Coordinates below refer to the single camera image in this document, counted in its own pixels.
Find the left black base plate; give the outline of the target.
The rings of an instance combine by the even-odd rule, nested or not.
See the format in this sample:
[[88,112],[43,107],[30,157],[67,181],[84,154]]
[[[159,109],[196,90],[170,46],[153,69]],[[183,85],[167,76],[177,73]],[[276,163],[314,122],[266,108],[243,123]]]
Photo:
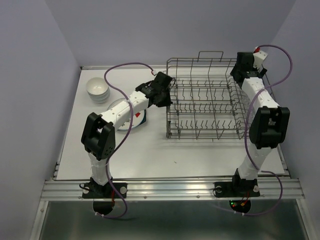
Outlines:
[[[128,184],[126,182],[114,182],[113,185],[123,198],[127,197]],[[102,186],[94,182],[86,182],[80,183],[79,187],[82,190],[83,199],[111,199],[112,197],[115,199],[120,198],[109,183]]]

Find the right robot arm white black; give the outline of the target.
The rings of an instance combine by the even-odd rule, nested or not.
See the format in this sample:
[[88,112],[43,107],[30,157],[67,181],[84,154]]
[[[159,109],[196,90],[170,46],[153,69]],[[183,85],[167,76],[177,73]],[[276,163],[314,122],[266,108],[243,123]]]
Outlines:
[[238,52],[230,74],[250,101],[245,119],[246,157],[230,182],[231,192],[242,195],[258,192],[258,173],[268,155],[285,140],[290,110],[281,107],[264,84],[267,72],[263,62],[267,53],[261,50]]

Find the white ribbed bowl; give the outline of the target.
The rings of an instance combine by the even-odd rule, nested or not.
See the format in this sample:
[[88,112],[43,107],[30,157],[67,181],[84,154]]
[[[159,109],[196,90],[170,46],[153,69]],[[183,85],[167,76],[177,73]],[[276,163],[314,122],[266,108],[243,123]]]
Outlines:
[[100,95],[94,95],[94,94],[89,93],[88,95],[89,95],[90,99],[95,103],[105,103],[110,96],[110,92],[106,91],[105,93],[100,94]]
[[109,86],[103,78],[94,77],[87,81],[85,88],[87,92],[98,95],[104,93],[107,89],[109,89]]
[[89,97],[93,100],[102,101],[104,99],[107,99],[110,96],[110,89],[108,88],[105,92],[101,94],[93,94],[90,92],[87,92]]

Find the aluminium mounting rail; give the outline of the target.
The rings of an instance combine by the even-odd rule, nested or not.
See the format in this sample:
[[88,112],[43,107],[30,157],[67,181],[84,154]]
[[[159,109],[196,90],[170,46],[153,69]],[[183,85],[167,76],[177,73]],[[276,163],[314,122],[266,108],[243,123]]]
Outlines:
[[[281,199],[304,199],[299,179],[291,179],[287,176],[280,177],[283,193]],[[217,198],[213,194],[215,182],[228,182],[230,177],[218,178],[181,178],[181,179],[144,179],[144,180],[118,180],[116,182],[127,183],[126,198],[128,202],[134,201],[218,201],[240,200],[240,197]],[[84,181],[51,180],[44,183],[41,201],[111,201],[111,198],[84,198],[83,190],[79,184]],[[276,200],[280,196],[280,184],[275,177],[263,176],[258,179],[259,197],[250,194],[253,200]]]

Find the white plate red strawberries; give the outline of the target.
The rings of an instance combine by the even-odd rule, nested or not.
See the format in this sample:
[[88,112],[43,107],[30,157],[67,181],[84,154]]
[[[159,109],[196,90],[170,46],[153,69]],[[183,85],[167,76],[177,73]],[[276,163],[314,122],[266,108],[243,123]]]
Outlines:
[[[132,123],[132,127],[131,127],[132,129],[140,126],[140,123],[143,119],[143,113],[144,113],[144,110],[140,111],[134,115],[133,123]],[[127,131],[130,128],[130,124],[131,124],[131,120],[129,119],[118,128],[118,131]]]

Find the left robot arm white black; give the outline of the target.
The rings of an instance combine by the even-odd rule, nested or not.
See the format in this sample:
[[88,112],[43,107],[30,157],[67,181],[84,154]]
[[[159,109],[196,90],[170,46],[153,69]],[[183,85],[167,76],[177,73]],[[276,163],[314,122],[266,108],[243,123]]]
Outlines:
[[109,110],[88,115],[81,136],[81,143],[88,153],[91,164],[90,182],[80,187],[85,194],[95,193],[106,197],[111,193],[111,174],[106,170],[108,160],[116,149],[116,131],[127,121],[152,105],[158,108],[170,106],[170,85],[175,79],[159,72],[154,80],[140,84],[117,105]]

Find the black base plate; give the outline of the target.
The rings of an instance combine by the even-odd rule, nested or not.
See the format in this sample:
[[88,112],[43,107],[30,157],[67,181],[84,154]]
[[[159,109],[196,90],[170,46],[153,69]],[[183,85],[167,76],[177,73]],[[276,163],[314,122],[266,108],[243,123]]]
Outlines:
[[255,192],[252,186],[236,186],[231,181],[216,181],[214,184],[214,195],[217,198],[242,198],[259,197],[260,192]]
[[[113,185],[123,198],[127,197],[128,184],[126,182],[114,182]],[[112,197],[115,199],[120,198],[109,183],[102,186],[94,182],[86,182],[80,183],[79,187],[82,190],[83,199],[111,199]]]

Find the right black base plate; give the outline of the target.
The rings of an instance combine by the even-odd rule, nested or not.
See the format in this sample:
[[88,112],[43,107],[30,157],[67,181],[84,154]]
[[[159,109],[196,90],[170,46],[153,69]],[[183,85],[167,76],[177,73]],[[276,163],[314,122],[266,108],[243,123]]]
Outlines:
[[259,197],[260,192],[255,192],[252,186],[236,186],[231,181],[216,181],[214,184],[214,195],[217,198],[242,198]]

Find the white plate blue stripes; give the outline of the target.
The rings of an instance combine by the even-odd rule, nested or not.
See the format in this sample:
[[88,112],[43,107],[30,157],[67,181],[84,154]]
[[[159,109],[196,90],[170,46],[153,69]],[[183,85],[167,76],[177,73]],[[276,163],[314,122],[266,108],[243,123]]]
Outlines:
[[125,100],[125,98],[119,98],[119,99],[115,100],[114,102],[112,102],[112,103],[108,106],[107,110],[112,109],[113,107],[115,107],[115,106],[118,105],[119,103],[123,102],[124,100]]

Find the dark teal square plate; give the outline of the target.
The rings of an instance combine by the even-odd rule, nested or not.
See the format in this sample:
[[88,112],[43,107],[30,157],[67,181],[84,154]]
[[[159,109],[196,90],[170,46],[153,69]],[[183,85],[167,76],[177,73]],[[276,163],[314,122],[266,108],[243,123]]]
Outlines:
[[140,122],[140,125],[143,125],[147,121],[147,110],[145,109],[143,111],[143,118],[142,121]]

